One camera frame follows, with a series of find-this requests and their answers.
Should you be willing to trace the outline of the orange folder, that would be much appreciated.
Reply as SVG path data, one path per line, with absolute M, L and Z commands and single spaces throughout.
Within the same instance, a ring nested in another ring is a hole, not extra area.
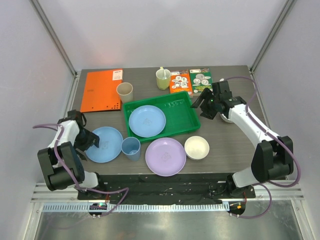
M 80 111 L 118 111 L 121 98 L 117 87 L 123 82 L 123 69 L 89 72 L 86 76 Z

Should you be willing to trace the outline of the blue plate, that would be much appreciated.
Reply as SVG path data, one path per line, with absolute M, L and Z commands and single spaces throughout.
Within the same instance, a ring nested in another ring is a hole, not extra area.
M 164 112 L 153 105 L 136 108 L 129 116 L 130 130 L 142 138 L 150 138 L 160 134 L 166 126 Z
M 99 137 L 98 147 L 92 145 L 85 151 L 86 156 L 95 163 L 108 163 L 118 157 L 122 151 L 122 134 L 110 126 L 99 127 L 93 130 Z

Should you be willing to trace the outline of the white spoon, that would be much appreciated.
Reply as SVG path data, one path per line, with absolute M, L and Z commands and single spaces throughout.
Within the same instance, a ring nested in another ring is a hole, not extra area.
M 157 77 L 161 80 L 166 80 L 170 77 L 170 71 L 168 69 L 160 67 L 160 69 L 157 71 Z

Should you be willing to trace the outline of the green book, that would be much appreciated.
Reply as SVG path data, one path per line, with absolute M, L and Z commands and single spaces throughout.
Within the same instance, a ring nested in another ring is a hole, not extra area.
M 194 97 L 200 96 L 206 88 L 212 90 L 213 78 L 209 68 L 190 69 L 189 76 Z

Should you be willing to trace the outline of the purple plate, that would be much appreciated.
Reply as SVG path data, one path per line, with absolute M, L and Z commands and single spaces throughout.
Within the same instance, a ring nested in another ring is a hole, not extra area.
M 161 177 L 178 174 L 184 168 L 186 160 L 187 156 L 182 144 L 170 137 L 154 140 L 145 152 L 148 168 Z

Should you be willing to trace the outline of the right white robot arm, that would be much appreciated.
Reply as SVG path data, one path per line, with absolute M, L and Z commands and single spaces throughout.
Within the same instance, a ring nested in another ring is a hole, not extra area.
M 200 115 L 210 120 L 223 115 L 242 130 L 255 148 L 251 165 L 227 177 L 225 190 L 230 197 L 238 197 L 246 187 L 293 173 L 293 141 L 267 128 L 242 97 L 233 96 L 227 80 L 205 88 L 191 107 L 200 108 Z

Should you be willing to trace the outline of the blue cup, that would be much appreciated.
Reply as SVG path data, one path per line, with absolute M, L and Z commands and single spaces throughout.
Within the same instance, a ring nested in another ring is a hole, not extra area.
M 141 156 L 141 143 L 135 137 L 127 137 L 121 144 L 121 150 L 128 159 L 136 162 Z

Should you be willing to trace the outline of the white bowl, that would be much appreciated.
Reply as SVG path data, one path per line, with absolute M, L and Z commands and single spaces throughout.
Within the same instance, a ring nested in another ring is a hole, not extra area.
M 210 145 L 201 136 L 191 136 L 184 143 L 186 155 L 194 161 L 204 159 L 210 152 Z
M 223 121 L 225 121 L 226 123 L 229 123 L 229 124 L 233 124 L 234 122 L 231 121 L 229 118 L 227 118 L 224 114 L 220 113 L 220 117 Z

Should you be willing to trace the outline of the near white bowl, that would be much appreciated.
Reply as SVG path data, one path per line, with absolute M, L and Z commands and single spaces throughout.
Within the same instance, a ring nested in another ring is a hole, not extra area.
M 210 152 L 210 145 L 201 136 L 191 136 L 184 143 L 186 155 L 194 161 L 204 159 Z

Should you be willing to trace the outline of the green plastic bin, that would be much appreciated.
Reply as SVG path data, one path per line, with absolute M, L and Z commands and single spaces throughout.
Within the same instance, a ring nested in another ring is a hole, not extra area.
M 125 103 L 123 112 L 128 136 L 146 143 L 194 132 L 201 123 L 191 105 L 184 91 Z

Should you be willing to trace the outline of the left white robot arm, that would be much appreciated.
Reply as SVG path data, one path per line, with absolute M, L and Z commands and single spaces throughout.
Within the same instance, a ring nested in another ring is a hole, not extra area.
M 100 200 L 107 192 L 101 184 L 100 176 L 87 172 L 81 163 L 83 155 L 90 147 L 99 147 L 100 138 L 85 128 L 87 119 L 79 110 L 70 110 L 57 123 L 39 124 L 34 129 L 46 128 L 56 131 L 48 147 L 37 153 L 37 158 L 46 186 L 50 191 L 74 187 Z

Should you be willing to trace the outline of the far white bowl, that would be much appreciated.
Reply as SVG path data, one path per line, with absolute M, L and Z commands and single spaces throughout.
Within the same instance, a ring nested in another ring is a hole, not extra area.
M 231 121 L 229 118 L 227 118 L 224 114 L 220 113 L 220 117 L 223 121 L 225 121 L 226 123 L 229 123 L 229 124 L 233 124 L 234 122 Z

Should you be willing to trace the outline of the beige cup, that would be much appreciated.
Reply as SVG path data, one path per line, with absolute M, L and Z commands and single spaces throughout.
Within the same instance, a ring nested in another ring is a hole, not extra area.
M 129 82 L 120 83 L 116 88 L 116 92 L 123 104 L 132 102 L 134 99 L 133 86 Z

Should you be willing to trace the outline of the orange book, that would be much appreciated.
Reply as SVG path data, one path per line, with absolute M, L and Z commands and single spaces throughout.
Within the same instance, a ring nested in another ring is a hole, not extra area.
M 171 94 L 187 92 L 191 98 L 193 97 L 193 89 L 188 69 L 170 72 L 169 91 Z

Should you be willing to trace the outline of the green cup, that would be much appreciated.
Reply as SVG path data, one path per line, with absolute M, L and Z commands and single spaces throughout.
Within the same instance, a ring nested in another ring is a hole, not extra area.
M 166 90 L 170 86 L 171 72 L 161 67 L 156 71 L 156 84 L 160 90 Z

